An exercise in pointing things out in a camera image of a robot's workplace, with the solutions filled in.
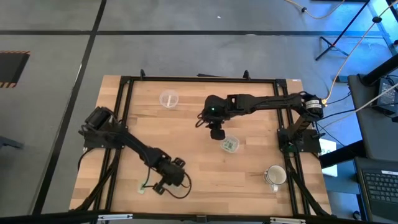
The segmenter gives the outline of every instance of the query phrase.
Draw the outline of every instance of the mug handle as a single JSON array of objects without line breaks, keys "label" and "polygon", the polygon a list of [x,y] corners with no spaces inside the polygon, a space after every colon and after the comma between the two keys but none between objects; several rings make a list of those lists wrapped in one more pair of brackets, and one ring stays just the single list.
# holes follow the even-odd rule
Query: mug handle
[{"label": "mug handle", "polygon": [[278,191],[278,185],[271,184],[271,190],[272,190],[272,192],[277,192]]}]

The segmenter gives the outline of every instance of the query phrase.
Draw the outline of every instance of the laptop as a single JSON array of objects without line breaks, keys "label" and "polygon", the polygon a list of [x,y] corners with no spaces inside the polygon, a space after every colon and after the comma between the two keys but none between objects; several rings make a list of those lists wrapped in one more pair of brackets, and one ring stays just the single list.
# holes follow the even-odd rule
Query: laptop
[{"label": "laptop", "polygon": [[398,162],[356,157],[354,165],[368,221],[398,223]]}]

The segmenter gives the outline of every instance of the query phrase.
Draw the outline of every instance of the laptop keyboard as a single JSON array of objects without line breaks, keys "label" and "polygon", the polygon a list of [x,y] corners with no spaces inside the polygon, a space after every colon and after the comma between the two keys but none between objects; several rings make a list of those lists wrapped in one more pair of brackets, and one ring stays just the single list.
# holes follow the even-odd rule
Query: laptop keyboard
[{"label": "laptop keyboard", "polygon": [[398,176],[364,172],[371,200],[398,203]]}]

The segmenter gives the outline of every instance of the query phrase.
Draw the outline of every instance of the black stand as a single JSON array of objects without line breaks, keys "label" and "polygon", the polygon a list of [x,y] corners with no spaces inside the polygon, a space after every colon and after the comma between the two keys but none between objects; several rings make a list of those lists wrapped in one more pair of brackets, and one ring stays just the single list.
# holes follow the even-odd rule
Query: black stand
[{"label": "black stand", "polygon": [[347,31],[347,29],[350,27],[350,25],[355,21],[355,19],[359,16],[359,14],[362,12],[362,10],[368,5],[370,0],[366,1],[365,4],[363,4],[362,8],[357,12],[357,14],[353,17],[353,19],[349,22],[349,24],[346,26],[346,28],[341,32],[341,34],[337,37],[337,39],[331,43],[326,38],[321,37],[321,40],[325,41],[328,44],[328,48],[323,51],[315,60],[319,60],[322,56],[324,56],[326,53],[328,53],[330,50],[337,50],[344,54],[345,56],[348,56],[348,54],[344,51],[336,47],[337,42],[340,40],[340,38],[344,35],[344,33]]},{"label": "black stand", "polygon": [[351,143],[350,145],[342,147],[336,151],[322,155],[319,157],[319,161],[321,163],[322,169],[324,169],[335,164],[339,164],[340,162],[352,160],[355,157],[366,158],[366,152],[364,150],[362,140]]}]

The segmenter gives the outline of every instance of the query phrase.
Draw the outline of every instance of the concrete floor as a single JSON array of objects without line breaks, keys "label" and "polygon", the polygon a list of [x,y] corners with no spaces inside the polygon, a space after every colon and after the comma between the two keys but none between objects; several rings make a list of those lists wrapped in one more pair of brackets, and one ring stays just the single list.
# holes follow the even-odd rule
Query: concrete floor
[{"label": "concrete floor", "polygon": [[[90,30],[100,2],[3,0],[0,30]],[[317,15],[323,15],[337,4],[297,2]],[[372,0],[374,6],[383,2]],[[283,0],[112,0],[106,5],[99,29],[336,31],[342,30],[360,7],[361,4],[346,3],[331,17],[318,21],[301,15]],[[372,15],[365,9],[350,30],[365,31],[371,19]],[[344,37],[338,46],[349,52],[358,40]],[[87,41],[86,35],[0,35],[1,50],[31,51],[18,86],[0,89],[0,102],[4,107],[0,110],[0,135],[25,144],[23,150],[4,147],[0,151],[0,217],[29,212]],[[241,77],[247,69],[253,78],[301,79],[306,91],[325,97],[332,77],[345,59],[339,52],[329,52],[320,61],[314,61],[325,48],[318,37],[308,36],[97,36],[44,212],[68,209],[77,161],[82,154],[83,139],[77,131],[95,106],[103,75],[138,75],[142,68],[148,76],[207,73]],[[368,73],[389,57],[391,53],[381,37],[366,38],[341,74]],[[347,92],[345,84],[337,84],[330,101],[346,96]],[[327,107],[325,114],[352,108],[351,98],[347,98]],[[328,132],[343,144],[361,139],[355,116],[330,126]],[[355,200],[343,200],[335,193],[330,194],[330,201],[333,213],[339,217],[349,218],[351,211],[345,208],[358,206]]]}]

